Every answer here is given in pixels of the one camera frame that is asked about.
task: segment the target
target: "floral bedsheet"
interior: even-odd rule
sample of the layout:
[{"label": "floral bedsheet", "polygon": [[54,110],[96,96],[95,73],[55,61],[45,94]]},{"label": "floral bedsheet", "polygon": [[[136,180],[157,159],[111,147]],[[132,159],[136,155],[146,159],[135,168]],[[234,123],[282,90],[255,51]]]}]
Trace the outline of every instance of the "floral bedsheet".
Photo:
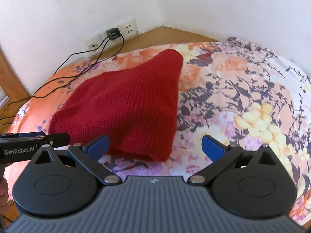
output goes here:
[{"label": "floral bedsheet", "polygon": [[[211,163],[201,148],[205,134],[225,145],[238,143],[246,150],[257,150],[268,143],[298,189],[291,218],[299,224],[310,220],[310,79],[271,50],[235,37],[225,42],[169,44],[118,54],[95,65],[70,86],[44,99],[29,100],[18,112],[10,132],[47,132],[53,113],[83,81],[106,71],[138,66],[167,48],[184,57],[170,158],[151,163],[105,155],[100,162],[122,179],[128,175],[180,175],[186,180]],[[75,75],[89,64],[83,61],[67,66],[50,79]],[[68,81],[56,80],[37,96]],[[26,164],[15,163],[6,169],[10,191]]]}]

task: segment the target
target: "red beanie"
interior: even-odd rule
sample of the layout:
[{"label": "red beanie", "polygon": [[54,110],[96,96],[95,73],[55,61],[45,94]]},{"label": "red beanie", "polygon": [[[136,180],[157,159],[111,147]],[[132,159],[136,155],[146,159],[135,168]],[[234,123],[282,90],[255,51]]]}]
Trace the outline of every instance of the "red beanie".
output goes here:
[{"label": "red beanie", "polygon": [[107,134],[112,156],[167,160],[176,132],[182,65],[183,57],[168,49],[140,66],[84,81],[53,115],[49,133],[67,132],[71,144]]}]

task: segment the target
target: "power adapter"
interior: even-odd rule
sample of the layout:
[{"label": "power adapter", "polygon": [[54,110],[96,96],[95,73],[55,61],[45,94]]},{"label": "power adapter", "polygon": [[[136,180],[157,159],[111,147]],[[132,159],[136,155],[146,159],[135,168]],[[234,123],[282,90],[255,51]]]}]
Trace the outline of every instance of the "power adapter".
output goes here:
[{"label": "power adapter", "polygon": [[111,28],[106,31],[107,36],[110,40],[115,40],[119,37],[121,37],[121,33],[118,28]]}]

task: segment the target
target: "silver screw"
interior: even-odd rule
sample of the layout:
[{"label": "silver screw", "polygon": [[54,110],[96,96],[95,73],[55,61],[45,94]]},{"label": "silver screw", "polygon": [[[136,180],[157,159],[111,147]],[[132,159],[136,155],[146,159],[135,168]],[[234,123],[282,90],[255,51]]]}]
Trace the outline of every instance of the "silver screw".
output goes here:
[{"label": "silver screw", "polygon": [[201,175],[194,175],[190,177],[190,182],[195,184],[200,184],[205,181],[205,178]]},{"label": "silver screw", "polygon": [[104,181],[108,184],[116,184],[118,183],[120,178],[116,175],[108,175],[104,178]]}]

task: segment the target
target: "wall socket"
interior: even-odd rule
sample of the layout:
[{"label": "wall socket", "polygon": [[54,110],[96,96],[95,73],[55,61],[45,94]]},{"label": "wall socket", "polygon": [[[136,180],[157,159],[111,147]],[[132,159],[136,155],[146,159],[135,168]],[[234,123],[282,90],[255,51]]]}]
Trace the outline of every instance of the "wall socket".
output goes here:
[{"label": "wall socket", "polygon": [[[118,25],[111,26],[108,29],[111,29],[111,28],[118,28],[119,31],[121,32],[121,34],[123,35],[124,40],[130,39],[130,38],[132,38],[138,34],[137,24],[136,24],[136,21],[134,18],[132,18],[126,22],[120,23]],[[89,50],[93,50],[93,49],[97,48],[101,44],[101,42],[107,37],[106,30],[100,32],[99,34],[94,35],[91,38],[84,40],[83,41],[84,50],[89,51]],[[119,43],[122,43],[121,37],[119,37],[115,40],[109,40],[106,47],[105,47],[105,50],[109,49],[113,46],[116,46]],[[104,44],[99,49],[97,49],[96,51],[88,52],[88,53],[86,53],[86,55],[88,57],[91,57],[91,56],[94,56],[96,54],[99,54],[103,47],[104,47]]]}]

